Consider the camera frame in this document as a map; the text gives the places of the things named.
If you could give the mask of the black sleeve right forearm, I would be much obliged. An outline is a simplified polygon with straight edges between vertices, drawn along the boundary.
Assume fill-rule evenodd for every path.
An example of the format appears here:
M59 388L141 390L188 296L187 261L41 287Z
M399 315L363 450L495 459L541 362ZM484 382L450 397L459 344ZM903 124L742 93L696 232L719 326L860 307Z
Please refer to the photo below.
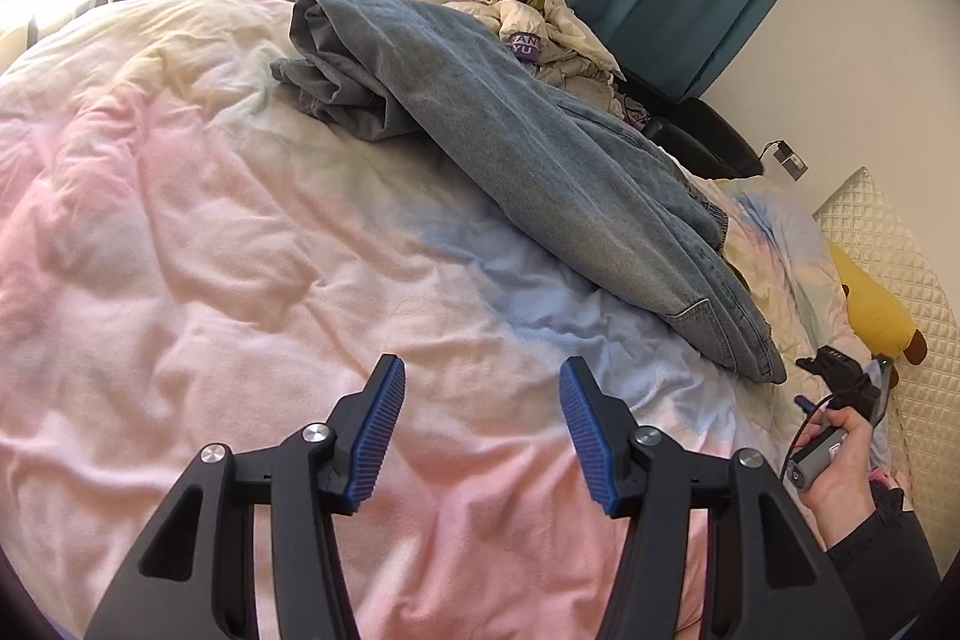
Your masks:
M875 510L827 548L866 638L895 638L929 604L940 575L900 487L871 482Z

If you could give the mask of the person's right hand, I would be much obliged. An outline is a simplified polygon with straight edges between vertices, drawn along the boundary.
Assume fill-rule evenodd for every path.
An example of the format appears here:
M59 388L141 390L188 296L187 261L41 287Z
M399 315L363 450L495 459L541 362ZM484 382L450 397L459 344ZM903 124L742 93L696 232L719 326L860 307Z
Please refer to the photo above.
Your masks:
M800 493L800 502L814 515L825 548L834 548L874 513L869 486L872 427L853 408L823 409L797 439L805 447L822 429L833 425L846 432L827 470Z

